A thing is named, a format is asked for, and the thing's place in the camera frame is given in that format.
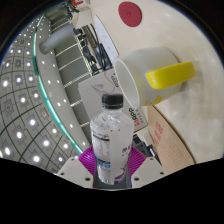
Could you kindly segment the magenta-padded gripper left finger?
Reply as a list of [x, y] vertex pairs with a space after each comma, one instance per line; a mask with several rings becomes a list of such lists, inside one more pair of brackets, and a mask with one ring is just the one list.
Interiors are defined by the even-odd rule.
[[92, 188], [96, 175], [96, 161], [93, 148], [89, 147], [78, 157], [70, 157], [57, 176], [84, 188]]

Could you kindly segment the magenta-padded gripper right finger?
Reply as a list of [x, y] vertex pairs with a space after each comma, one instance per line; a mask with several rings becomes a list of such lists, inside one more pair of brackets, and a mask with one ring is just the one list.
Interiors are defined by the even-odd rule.
[[140, 188], [166, 176], [166, 172], [155, 157], [146, 157], [132, 147], [128, 162], [131, 187]]

